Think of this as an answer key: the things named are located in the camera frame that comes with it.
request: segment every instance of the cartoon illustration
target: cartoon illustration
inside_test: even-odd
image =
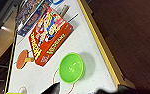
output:
[[[47,8],[29,36],[35,63],[44,66],[72,28],[54,9]]]

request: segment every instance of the floor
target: floor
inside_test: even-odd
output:
[[[123,74],[150,91],[150,0],[92,0],[89,6]],[[0,94],[4,82],[0,82]]]

